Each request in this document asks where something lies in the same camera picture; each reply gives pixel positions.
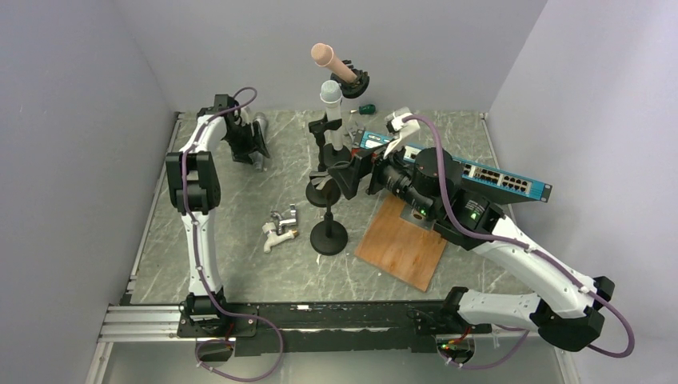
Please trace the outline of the grey handheld microphone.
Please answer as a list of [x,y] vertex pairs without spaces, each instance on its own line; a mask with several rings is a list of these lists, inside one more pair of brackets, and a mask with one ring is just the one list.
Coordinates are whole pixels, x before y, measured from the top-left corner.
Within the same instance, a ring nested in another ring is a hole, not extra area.
[[267,117],[262,113],[262,112],[257,112],[253,116],[253,123],[257,125],[258,127],[258,132],[259,132],[259,142],[260,142],[260,148],[264,150],[264,154],[261,151],[257,151],[256,153],[252,153],[250,155],[250,159],[253,161],[253,166],[254,169],[257,172],[262,172],[264,170],[264,162],[265,159],[269,157],[268,155],[268,149],[265,144],[265,134],[266,130],[268,128],[269,122]]

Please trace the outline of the black front microphone stand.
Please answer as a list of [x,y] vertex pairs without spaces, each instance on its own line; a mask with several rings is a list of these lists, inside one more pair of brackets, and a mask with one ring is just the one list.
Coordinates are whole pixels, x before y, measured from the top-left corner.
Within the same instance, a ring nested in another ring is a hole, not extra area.
[[349,240],[346,228],[334,219],[332,211],[332,206],[341,198],[341,190],[327,171],[317,170],[309,174],[309,188],[320,193],[325,208],[323,219],[310,232],[310,245],[321,255],[337,255],[343,251]]

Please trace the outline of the white microphone with stand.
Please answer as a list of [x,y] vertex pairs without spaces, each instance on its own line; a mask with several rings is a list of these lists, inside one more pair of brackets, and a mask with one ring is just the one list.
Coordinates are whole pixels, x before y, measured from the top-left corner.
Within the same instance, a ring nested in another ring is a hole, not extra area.
[[325,115],[328,122],[338,122],[338,127],[331,130],[330,141],[333,149],[339,151],[344,147],[343,133],[341,132],[341,100],[342,92],[338,82],[327,80],[321,85],[320,99],[325,104]]

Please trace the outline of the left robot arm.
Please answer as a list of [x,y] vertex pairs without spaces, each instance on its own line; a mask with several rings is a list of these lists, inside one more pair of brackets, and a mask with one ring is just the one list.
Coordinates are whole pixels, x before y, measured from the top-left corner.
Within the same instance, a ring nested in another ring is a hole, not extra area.
[[225,142],[234,162],[258,169],[270,156],[265,143],[268,121],[262,114],[250,114],[248,105],[236,96],[215,95],[212,106],[198,111],[188,142],[165,160],[169,199],[181,216],[188,243],[190,283],[180,305],[180,324],[209,336],[223,335],[234,324],[217,267],[214,223],[221,184],[213,152]]

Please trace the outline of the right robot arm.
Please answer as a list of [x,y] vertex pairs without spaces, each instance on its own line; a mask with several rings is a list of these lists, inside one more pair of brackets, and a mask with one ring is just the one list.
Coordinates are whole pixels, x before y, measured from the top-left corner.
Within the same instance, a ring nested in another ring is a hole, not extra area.
[[387,190],[412,207],[445,241],[485,257],[530,288],[528,294],[489,294],[453,287],[441,309],[451,332],[485,324],[538,333],[562,350],[577,352],[600,337],[603,301],[615,285],[558,262],[483,194],[463,186],[465,167],[447,151],[421,150],[413,162],[403,151],[383,157],[378,147],[361,150],[328,168],[346,198],[370,176],[369,194]]

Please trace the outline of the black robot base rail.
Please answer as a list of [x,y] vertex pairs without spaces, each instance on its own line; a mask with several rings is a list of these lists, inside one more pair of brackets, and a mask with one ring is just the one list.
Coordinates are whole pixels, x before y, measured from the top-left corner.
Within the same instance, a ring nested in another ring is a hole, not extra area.
[[374,302],[231,302],[191,319],[181,313],[179,338],[229,338],[238,357],[279,351],[408,350],[433,353],[435,339],[469,340],[489,334],[488,324],[466,325],[441,300]]

